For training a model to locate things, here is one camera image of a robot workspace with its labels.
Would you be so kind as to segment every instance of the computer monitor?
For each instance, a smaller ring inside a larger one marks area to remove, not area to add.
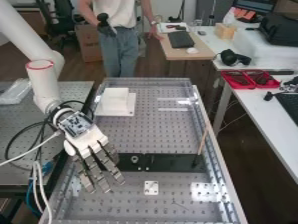
[[[266,14],[274,10],[277,0],[234,0],[234,7]]]

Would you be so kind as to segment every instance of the cardboard box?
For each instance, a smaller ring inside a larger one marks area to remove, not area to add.
[[[237,28],[227,27],[222,23],[215,24],[215,35],[219,39],[233,39]]]
[[[77,25],[76,35],[84,62],[101,61],[100,37],[96,27],[92,25]]]

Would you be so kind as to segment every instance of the person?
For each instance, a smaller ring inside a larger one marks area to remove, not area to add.
[[[136,0],[78,1],[81,15],[100,31],[104,67],[109,77],[132,77],[134,75],[138,57],[134,4]],[[161,40],[162,37],[157,34],[150,0],[141,0],[141,7],[152,25],[149,38],[153,36]]]

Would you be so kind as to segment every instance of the robotic hand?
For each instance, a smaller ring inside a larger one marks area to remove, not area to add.
[[[60,108],[53,117],[53,124],[65,133],[64,148],[73,157],[76,170],[86,191],[94,192],[94,183],[100,185],[105,193],[110,191],[98,163],[104,165],[118,184],[122,185],[124,176],[116,166],[118,163],[117,151],[109,144],[108,137],[85,114],[74,112],[69,107]]]
[[[101,13],[97,15],[97,20],[100,21],[97,29],[104,35],[116,37],[117,32],[114,28],[109,25],[108,19],[109,15],[106,13]]]
[[[108,18],[108,14],[98,15],[98,30],[114,36]],[[89,118],[61,104],[57,78],[64,66],[62,55],[52,51],[5,0],[0,0],[0,30],[31,60],[27,72],[33,100],[43,113],[51,115],[55,126],[65,133],[64,146],[73,157],[81,183],[89,192],[94,192],[94,183],[108,192],[110,187],[98,165],[101,163],[118,183],[124,184],[124,176],[116,166],[118,155]]]

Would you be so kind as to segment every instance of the perforated metal surface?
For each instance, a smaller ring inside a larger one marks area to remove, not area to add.
[[[80,192],[68,201],[68,209],[60,211],[61,219],[101,221],[221,221],[214,192],[206,174],[185,173],[124,173],[125,184],[118,186],[108,177],[113,191],[104,194]],[[158,195],[144,194],[144,182],[158,181]],[[209,192],[192,190],[192,183]]]
[[[80,100],[85,101],[92,89],[93,82],[60,82],[61,97],[64,100]],[[21,101],[19,105],[0,105],[0,162],[4,161],[4,151],[7,144],[13,135],[28,125],[43,121],[44,114],[33,103],[32,91]],[[40,127],[25,132],[12,145],[9,151],[9,157],[15,157],[24,153],[31,147],[33,138],[39,133]],[[62,149],[62,137],[53,139],[43,147],[41,161],[47,162]],[[35,154],[25,156],[24,159],[16,162],[21,167],[31,169]],[[27,185],[29,172],[15,168],[11,165],[5,165],[0,169],[0,185]]]
[[[134,117],[97,117],[97,125],[118,151],[196,154],[198,137],[188,105],[192,86],[173,80],[162,85],[144,81],[138,86],[122,81],[109,82],[102,88],[125,85],[137,93]]]
[[[97,118],[120,152],[197,153],[205,120],[189,79],[109,79],[97,95],[106,87],[129,87],[137,93],[133,118]],[[124,186],[106,175],[113,193],[102,194],[97,187],[93,195],[80,190],[69,165],[51,198],[55,223],[239,223],[209,135],[204,160],[206,173],[124,173]],[[146,180],[158,181],[157,196],[144,195]]]

